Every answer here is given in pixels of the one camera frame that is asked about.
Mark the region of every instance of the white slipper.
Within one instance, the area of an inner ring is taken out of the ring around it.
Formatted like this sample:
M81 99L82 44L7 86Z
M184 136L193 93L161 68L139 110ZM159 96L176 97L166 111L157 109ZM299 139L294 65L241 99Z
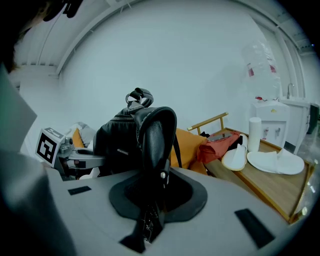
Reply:
M242 133L240 136L242 136L242 145L238 144L235 149L227 151L221 161L223 166L231 171L241 171L243 168L245 168L247 163L246 154L248 138Z
M260 171L274 174L295 175L305 167L301 157L282 149L277 152L249 152L247 159L250 164Z

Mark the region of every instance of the zipper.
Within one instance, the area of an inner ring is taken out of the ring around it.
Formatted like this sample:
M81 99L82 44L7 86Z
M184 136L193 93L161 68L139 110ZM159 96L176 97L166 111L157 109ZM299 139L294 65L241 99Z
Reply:
M132 116L115 116L110 121L134 121Z

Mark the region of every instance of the faucet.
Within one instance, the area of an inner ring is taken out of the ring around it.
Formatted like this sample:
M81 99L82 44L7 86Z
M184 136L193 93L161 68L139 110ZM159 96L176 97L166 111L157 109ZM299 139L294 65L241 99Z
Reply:
M293 83L288 84L288 93L286 94L287 99L290 99L290 91L289 91L290 86L295 87L295 85Z

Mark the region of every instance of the black tape strip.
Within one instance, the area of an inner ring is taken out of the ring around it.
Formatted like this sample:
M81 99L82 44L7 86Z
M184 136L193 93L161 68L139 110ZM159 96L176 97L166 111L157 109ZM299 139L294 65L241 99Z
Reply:
M237 210L234 213L259 249L275 239L249 209Z
M88 186L82 186L82 187L77 187L77 188L73 188L73 189L68 189L71 196L79 194L79 193L83 193L83 192L86 192L89 190L91 190L91 188Z

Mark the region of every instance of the wooden table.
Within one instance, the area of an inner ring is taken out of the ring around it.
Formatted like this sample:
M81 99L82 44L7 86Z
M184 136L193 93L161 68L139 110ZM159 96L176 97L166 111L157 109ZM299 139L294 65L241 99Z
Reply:
M219 133L235 131L225 128ZM260 140L260 152L279 152L280 147ZM258 197L270 207L277 210L289 223L294 222L295 212L303 191L314 168L304 161L304 169L296 175L268 173L253 167L249 162L241 171L225 168L220 160L205 164L207 170L216 178L230 181Z

